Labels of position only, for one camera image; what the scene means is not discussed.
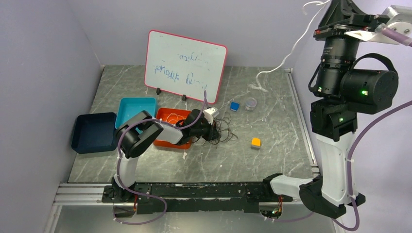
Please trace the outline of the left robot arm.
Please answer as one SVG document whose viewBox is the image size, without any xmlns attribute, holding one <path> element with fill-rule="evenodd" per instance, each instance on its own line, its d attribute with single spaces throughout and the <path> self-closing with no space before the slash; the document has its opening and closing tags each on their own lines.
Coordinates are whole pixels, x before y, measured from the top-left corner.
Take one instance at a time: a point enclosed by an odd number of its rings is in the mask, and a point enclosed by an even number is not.
<svg viewBox="0 0 412 233">
<path fill-rule="evenodd" d="M 121 202 L 134 197 L 135 172 L 139 157 L 156 140 L 173 145 L 188 144 L 196 139 L 214 142 L 220 138 L 213 114 L 206 110 L 194 109 L 176 123 L 152 117 L 141 111 L 115 131 L 117 141 L 116 173 L 112 179 L 114 197 Z"/>
</svg>

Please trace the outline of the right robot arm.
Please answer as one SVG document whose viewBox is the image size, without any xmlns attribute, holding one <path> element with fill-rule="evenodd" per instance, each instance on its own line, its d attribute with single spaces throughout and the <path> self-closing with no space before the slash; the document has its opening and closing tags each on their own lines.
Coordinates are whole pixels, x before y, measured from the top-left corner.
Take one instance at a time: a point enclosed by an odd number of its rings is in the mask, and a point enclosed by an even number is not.
<svg viewBox="0 0 412 233">
<path fill-rule="evenodd" d="M 369 33 L 385 25 L 389 17 L 369 15 L 351 0 L 334 0 L 313 36 L 324 41 L 321 61 L 308 88 L 318 100 L 311 104 L 310 123 L 322 157 L 322 172 L 313 179 L 276 173 L 264 179 L 262 195 L 300 199 L 312 212 L 336 219 L 346 207 L 365 202 L 355 188 L 349 154 L 358 128 L 359 113 L 373 115 L 391 107 L 398 89 L 398 72 L 392 61 L 369 53 L 385 65 L 384 70 L 357 69 L 361 40 L 355 31 Z"/>
</svg>

